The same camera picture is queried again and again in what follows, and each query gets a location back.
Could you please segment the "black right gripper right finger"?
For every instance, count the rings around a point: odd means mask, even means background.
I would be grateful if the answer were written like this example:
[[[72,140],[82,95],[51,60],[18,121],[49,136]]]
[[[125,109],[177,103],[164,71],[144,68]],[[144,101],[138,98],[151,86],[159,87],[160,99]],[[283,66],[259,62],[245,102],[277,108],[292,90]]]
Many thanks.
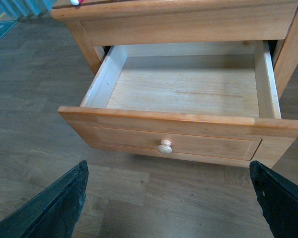
[[[258,161],[249,166],[262,215],[275,238],[298,238],[298,185]]]

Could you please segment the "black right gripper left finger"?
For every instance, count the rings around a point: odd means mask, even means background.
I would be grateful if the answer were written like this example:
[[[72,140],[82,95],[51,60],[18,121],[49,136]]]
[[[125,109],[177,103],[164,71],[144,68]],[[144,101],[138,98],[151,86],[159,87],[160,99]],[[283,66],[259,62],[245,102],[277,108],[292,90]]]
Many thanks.
[[[82,213],[88,166],[81,161],[0,221],[0,238],[70,238]]]

